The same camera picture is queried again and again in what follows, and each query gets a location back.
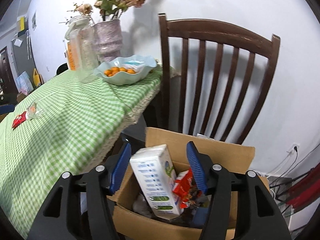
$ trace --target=brown door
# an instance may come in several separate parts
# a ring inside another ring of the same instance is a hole
[[[16,87],[16,84],[14,82],[10,64],[9,64],[9,59],[8,59],[8,53],[7,53],[7,47],[2,49],[0,51],[0,82],[1,82],[1,87],[3,89],[3,92],[5,94],[9,93],[16,93],[18,94],[18,90]]]

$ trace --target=electrical outlet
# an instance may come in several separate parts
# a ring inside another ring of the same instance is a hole
[[[292,146],[289,148],[289,150],[287,150],[287,153],[294,153],[295,150],[294,148],[297,147],[297,150],[299,149],[300,147],[300,144],[299,143],[293,143]]]

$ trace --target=wooden chair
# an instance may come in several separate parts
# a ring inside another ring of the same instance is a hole
[[[169,62],[169,39],[168,37],[178,37],[182,38],[182,71],[181,71],[181,90],[180,90],[180,108],[179,108],[179,120],[178,120],[178,131],[182,133],[183,118],[185,110],[185,98],[186,98],[186,88],[187,88],[187,70],[188,70],[188,39],[200,40],[199,45],[199,59],[198,59],[198,70],[197,70],[197,80],[196,80],[196,91],[195,98],[193,101],[193,110],[191,114],[191,122],[189,127],[189,134],[193,134],[194,126],[196,123],[196,117],[199,107],[202,79],[204,73],[204,63],[205,63],[205,52],[206,52],[206,41],[213,41],[218,44],[217,54],[214,64],[214,74],[212,79],[212,86],[209,95],[208,105],[205,111],[204,120],[201,126],[200,133],[204,134],[207,127],[208,120],[210,117],[212,105],[214,102],[214,97],[216,94],[218,78],[220,74],[223,45],[231,45],[234,47],[233,56],[231,61],[231,67],[229,71],[228,82],[222,103],[215,120],[215,124],[211,133],[211,138],[213,138],[220,125],[223,113],[225,111],[232,83],[236,73],[236,66],[239,56],[239,48],[248,50],[250,52],[247,68],[245,71],[244,80],[240,90],[236,106],[233,110],[231,118],[226,126],[226,129],[220,139],[220,141],[225,141],[228,134],[230,133],[235,120],[238,116],[242,103],[244,101],[245,94],[250,82],[252,75],[252,70],[254,67],[255,54],[262,55],[268,58],[267,69],[264,74],[262,85],[260,87],[260,95],[258,101],[254,107],[254,110],[242,130],[239,138],[236,140],[237,144],[242,144],[244,139],[250,132],[254,122],[256,121],[260,110],[264,104],[267,97],[273,75],[276,69],[276,63],[278,60],[280,38],[276,35],[272,35],[272,40],[269,41],[264,37],[255,34],[245,28],[215,20],[204,20],[204,19],[184,19],[184,20],[172,20],[167,21],[166,14],[159,14],[160,23],[160,38],[161,38],[161,48],[162,48],[162,64],[163,64],[163,80],[162,80],[162,122],[165,129],[168,129],[169,125],[169,99],[170,99],[170,62]]]

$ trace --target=glass pitcher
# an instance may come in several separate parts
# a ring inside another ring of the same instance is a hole
[[[93,28],[90,17],[81,15],[73,17],[65,38],[70,41],[76,72],[81,83],[89,83],[98,78],[93,70],[99,66],[93,50]]]

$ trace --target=metal bolt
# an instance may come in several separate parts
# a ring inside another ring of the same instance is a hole
[[[61,177],[63,177],[64,179],[69,178],[70,172],[66,171],[66,172],[62,173]]]
[[[96,167],[96,171],[97,172],[100,172],[100,171],[103,171],[104,170],[104,166],[103,165],[99,165]]]
[[[248,171],[248,176],[254,178],[256,176],[256,173],[254,171]]]
[[[213,168],[215,171],[220,171],[220,170],[222,169],[221,165],[219,165],[219,164],[213,165],[212,168]]]

